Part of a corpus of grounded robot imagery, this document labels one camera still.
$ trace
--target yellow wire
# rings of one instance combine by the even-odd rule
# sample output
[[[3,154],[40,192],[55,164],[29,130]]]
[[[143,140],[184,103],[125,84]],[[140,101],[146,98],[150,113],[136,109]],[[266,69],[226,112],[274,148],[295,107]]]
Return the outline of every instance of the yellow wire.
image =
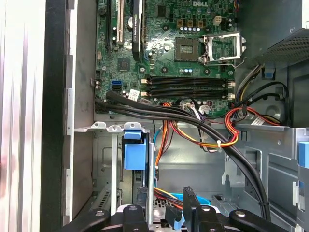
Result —
[[[186,133],[184,133],[181,129],[179,129],[177,127],[178,131],[185,137],[189,138],[190,140],[194,141],[194,142],[199,142],[197,140],[195,140],[194,138],[192,138],[191,136],[187,135]],[[225,144],[221,144],[221,146],[230,146],[235,144],[238,141],[238,136],[236,137],[235,141],[229,142],[229,143],[225,143]],[[204,144],[204,143],[199,143],[201,144],[201,146],[210,146],[210,147],[219,147],[217,144]]]
[[[242,94],[241,94],[241,96],[240,96],[240,100],[241,100],[241,101],[242,101],[242,99],[243,99],[243,95],[244,95],[244,93],[246,92],[248,86],[249,86],[249,83],[248,83],[248,84],[246,85],[246,87],[243,89],[243,92],[242,92]]]
[[[165,193],[166,195],[168,195],[168,196],[170,196],[170,197],[172,197],[172,198],[174,198],[174,199],[177,199],[177,198],[174,197],[172,194],[170,194],[170,193],[168,193],[168,192],[166,192],[166,191],[164,191],[164,190],[162,190],[162,189],[160,189],[160,188],[154,187],[154,189],[156,189],[156,190],[158,190],[158,191],[160,191],[160,192],[162,192],[162,193]]]

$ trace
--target ram slot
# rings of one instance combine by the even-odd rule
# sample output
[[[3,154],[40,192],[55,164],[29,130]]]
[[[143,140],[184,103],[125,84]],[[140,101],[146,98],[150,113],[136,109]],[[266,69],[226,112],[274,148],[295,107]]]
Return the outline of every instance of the ram slot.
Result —
[[[112,50],[112,0],[106,1],[106,35],[105,44],[108,52]]]
[[[151,86],[199,86],[199,87],[217,87],[223,88],[226,81],[224,79],[214,78],[196,78],[196,77],[159,77],[152,76],[147,79]]]
[[[149,96],[156,98],[170,98],[190,96],[194,98],[222,99],[227,95],[226,90],[182,89],[182,88],[152,88]]]
[[[124,43],[124,6],[125,0],[118,0],[117,12],[117,43]]]

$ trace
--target sata port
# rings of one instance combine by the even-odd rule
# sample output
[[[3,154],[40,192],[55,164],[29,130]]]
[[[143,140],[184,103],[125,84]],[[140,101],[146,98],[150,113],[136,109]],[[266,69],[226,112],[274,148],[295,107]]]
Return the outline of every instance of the sata port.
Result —
[[[112,86],[112,90],[114,90],[114,91],[120,91],[120,90],[121,90],[121,86],[117,86],[117,85]]]
[[[122,81],[112,81],[112,86],[120,86],[122,85]]]

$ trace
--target metal bracket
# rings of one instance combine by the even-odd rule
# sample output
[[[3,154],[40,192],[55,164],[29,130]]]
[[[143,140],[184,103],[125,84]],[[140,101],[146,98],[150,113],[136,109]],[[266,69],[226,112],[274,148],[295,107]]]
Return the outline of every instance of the metal bracket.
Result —
[[[235,55],[232,57],[220,57],[219,59],[215,59],[213,57],[213,40],[214,39],[224,39],[234,37],[235,41]],[[243,46],[242,44],[246,42],[246,39],[240,35],[239,31],[235,32],[229,32],[219,35],[204,35],[201,39],[201,42],[205,45],[205,53],[200,57],[198,60],[203,62],[205,66],[226,66],[231,65],[234,68],[238,68],[240,65],[242,65],[245,62],[246,57],[241,57],[242,53],[246,50],[246,46]],[[222,62],[227,60],[238,60],[241,59],[242,62],[235,66],[233,63],[219,63],[219,64],[213,64],[213,62]]]
[[[141,130],[143,133],[149,132],[138,122],[126,122],[124,125],[111,125],[107,126],[105,122],[95,122],[90,127],[76,128],[75,132],[88,132],[88,131],[97,131],[97,130],[106,130],[109,133],[121,133],[124,130]]]

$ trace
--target cable tie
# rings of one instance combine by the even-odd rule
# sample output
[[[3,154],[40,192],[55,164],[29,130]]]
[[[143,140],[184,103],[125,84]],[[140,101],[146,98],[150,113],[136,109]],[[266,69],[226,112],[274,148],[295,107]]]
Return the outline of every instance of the cable tie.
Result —
[[[221,140],[217,140],[218,148],[221,148]]]
[[[205,123],[205,121],[206,121],[205,119],[202,119],[202,120],[201,120],[201,122],[199,123],[199,128],[200,128],[201,126],[203,126],[203,124]]]
[[[259,205],[269,205],[269,202],[259,202]]]

